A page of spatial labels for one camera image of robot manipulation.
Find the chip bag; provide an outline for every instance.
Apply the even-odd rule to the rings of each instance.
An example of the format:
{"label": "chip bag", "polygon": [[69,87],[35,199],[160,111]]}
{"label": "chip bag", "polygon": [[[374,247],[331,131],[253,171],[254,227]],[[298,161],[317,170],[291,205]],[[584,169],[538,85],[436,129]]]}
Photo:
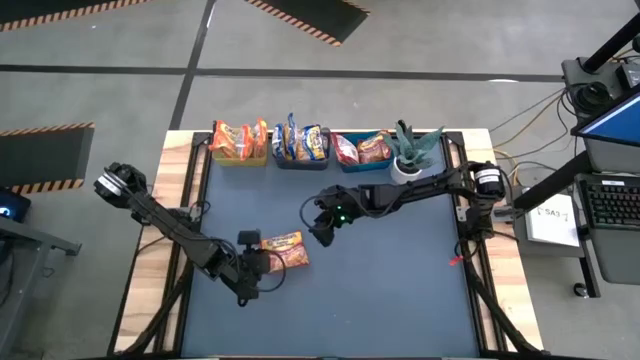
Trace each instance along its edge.
{"label": "chip bag", "polygon": [[289,117],[287,118],[288,124],[284,126],[284,141],[287,145],[287,153],[291,156],[291,160],[297,159],[297,146],[296,141],[298,141],[298,127],[296,126],[296,122],[293,120],[293,113],[289,113]]}
{"label": "chip bag", "polygon": [[271,150],[273,156],[278,160],[287,159],[287,150],[284,141],[284,128],[282,124],[276,124],[273,128],[273,135],[271,136]]}
{"label": "chip bag", "polygon": [[360,163],[356,146],[344,136],[331,133],[331,142],[336,149],[338,161],[347,166],[358,165]]}
{"label": "chip bag", "polygon": [[[263,250],[277,252],[284,260],[287,269],[309,265],[309,256],[302,242],[302,233],[300,231],[262,240],[260,247]],[[269,264],[269,272],[282,270],[282,261],[273,254],[269,254]]]}
{"label": "chip bag", "polygon": [[267,122],[258,118],[251,135],[254,138],[253,157],[265,157],[267,155]]}
{"label": "chip bag", "polygon": [[388,134],[382,130],[358,143],[358,155],[361,164],[385,161],[391,158],[391,148],[384,142],[382,134]]}
{"label": "chip bag", "polygon": [[232,128],[224,121],[216,121],[216,131],[209,149],[214,157],[246,160],[254,148],[254,138],[249,125]]}
{"label": "chip bag", "polygon": [[305,126],[296,140],[297,160],[324,160],[324,142],[319,125]]}

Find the blue tabletop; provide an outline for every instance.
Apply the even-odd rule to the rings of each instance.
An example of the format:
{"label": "blue tabletop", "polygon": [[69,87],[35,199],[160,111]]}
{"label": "blue tabletop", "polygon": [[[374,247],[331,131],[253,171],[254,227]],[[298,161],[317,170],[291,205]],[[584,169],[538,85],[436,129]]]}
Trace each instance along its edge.
{"label": "blue tabletop", "polygon": [[[445,168],[441,149],[432,156],[437,164],[424,175]],[[323,188],[390,181],[389,169],[345,174],[335,158],[320,172],[281,170],[273,159],[261,168],[212,164],[203,233],[235,243],[239,230],[259,228],[263,238],[301,230],[311,265],[289,269],[282,288],[245,308],[196,272],[183,355],[477,356],[463,268],[448,264],[457,241],[450,196],[358,219],[336,229],[329,248],[298,218],[301,203]],[[312,204],[305,209],[309,222],[317,214]]]}

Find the concrete floor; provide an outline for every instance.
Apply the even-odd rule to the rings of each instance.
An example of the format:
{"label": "concrete floor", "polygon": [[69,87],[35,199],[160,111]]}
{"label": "concrete floor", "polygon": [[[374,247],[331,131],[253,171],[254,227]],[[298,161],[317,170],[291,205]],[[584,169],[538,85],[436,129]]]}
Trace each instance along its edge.
{"label": "concrete floor", "polygon": [[[561,60],[589,55],[637,11],[632,0],[358,2],[372,16],[334,49],[240,0],[218,0],[199,67],[560,74]],[[0,33],[0,64],[186,67],[205,3],[155,0]],[[95,121],[87,179],[120,161],[153,181],[181,83],[182,76],[0,72],[0,130]],[[181,129],[209,128],[215,119],[251,122],[257,116],[275,123],[289,111],[300,122],[333,128],[388,127],[399,118],[424,128],[491,128],[561,86],[196,77]],[[532,115],[494,132],[494,142],[510,137]],[[504,150],[525,152],[561,132],[549,111]],[[569,141],[526,159],[561,166],[573,153]],[[524,170],[521,180],[534,184],[547,174]],[[103,355],[140,228],[127,212],[104,204],[91,186],[32,200],[30,224],[82,242],[83,249],[76,259],[51,258],[56,273],[40,281],[15,356]],[[637,358],[640,288],[601,282],[601,299],[582,300],[571,293],[581,280],[577,260],[523,262],[546,349]]]}

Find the potted plant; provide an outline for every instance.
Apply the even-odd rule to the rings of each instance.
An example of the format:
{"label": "potted plant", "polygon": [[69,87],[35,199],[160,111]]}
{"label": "potted plant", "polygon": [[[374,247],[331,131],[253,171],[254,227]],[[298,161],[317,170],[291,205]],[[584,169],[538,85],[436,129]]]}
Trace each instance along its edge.
{"label": "potted plant", "polygon": [[394,140],[388,134],[383,135],[384,141],[393,151],[394,159],[391,166],[391,178],[396,184],[404,184],[407,181],[415,181],[420,177],[422,170],[434,164],[428,157],[429,151],[438,143],[444,126],[438,130],[415,139],[413,129],[408,128],[404,121],[396,123],[396,137]]}

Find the white pot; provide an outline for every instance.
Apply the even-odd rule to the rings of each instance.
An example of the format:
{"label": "white pot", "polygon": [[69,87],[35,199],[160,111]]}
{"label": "white pot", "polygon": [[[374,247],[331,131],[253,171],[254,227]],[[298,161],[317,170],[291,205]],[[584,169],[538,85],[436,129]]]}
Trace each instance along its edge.
{"label": "white pot", "polygon": [[396,184],[404,184],[407,181],[416,181],[420,177],[421,172],[422,170],[418,170],[414,174],[407,174],[398,168],[397,159],[393,158],[393,163],[391,164],[391,178]]}

